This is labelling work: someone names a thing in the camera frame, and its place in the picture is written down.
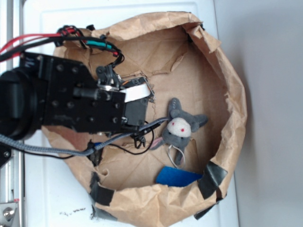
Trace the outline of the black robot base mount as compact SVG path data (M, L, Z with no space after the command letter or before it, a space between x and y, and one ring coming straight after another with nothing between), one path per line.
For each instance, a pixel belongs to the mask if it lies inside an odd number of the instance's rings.
M12 158L12 149L0 144L0 168L4 167Z

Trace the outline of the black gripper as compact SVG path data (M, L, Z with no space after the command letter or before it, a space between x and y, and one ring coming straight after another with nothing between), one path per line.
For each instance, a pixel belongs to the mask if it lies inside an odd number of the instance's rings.
M30 130L64 126L76 132L136 132L154 92L144 77L122 80L110 67L99 79L79 61L26 52L20 59Z

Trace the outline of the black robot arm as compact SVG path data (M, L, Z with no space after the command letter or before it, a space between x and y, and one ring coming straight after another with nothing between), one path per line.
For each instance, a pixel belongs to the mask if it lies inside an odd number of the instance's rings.
M97 78L79 61L26 52L0 78L0 132L30 138L42 126L76 132L136 132L154 92L144 77L121 79L112 66Z

